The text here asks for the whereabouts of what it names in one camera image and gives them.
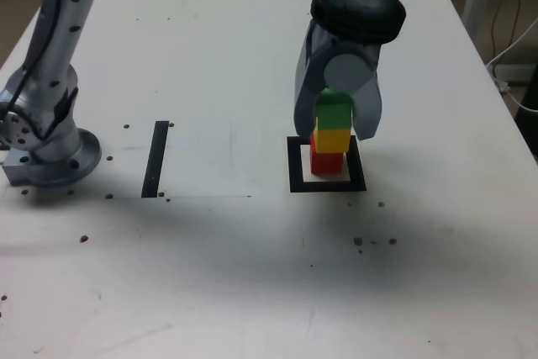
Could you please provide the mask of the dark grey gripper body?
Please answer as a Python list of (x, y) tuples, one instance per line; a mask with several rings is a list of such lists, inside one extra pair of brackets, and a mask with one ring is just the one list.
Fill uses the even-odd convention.
[(346, 49), (353, 50), (360, 57), (362, 57), (373, 70), (378, 68), (379, 57), (381, 54), (381, 45), (363, 45), (353, 41), (344, 40), (338, 37), (334, 37), (330, 40), (332, 45), (343, 46)]

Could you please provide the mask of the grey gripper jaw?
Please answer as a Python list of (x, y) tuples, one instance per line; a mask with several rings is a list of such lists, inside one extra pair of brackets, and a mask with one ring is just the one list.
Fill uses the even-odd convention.
[(350, 97), (356, 138), (373, 138), (382, 116), (382, 99), (376, 71), (358, 55), (340, 54), (325, 66), (324, 79), (330, 90)]
[(293, 123), (297, 135), (310, 136), (315, 126), (315, 104), (326, 88), (324, 71), (333, 56), (331, 35), (309, 23), (295, 72)]

